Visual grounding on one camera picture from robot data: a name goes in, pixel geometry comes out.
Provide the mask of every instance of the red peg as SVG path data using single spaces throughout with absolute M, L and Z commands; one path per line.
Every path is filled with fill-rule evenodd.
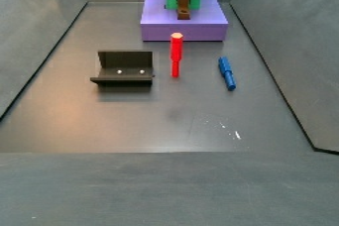
M 183 55 L 183 34 L 171 35 L 171 59 L 172 59 L 172 77 L 179 77 L 180 60 Z

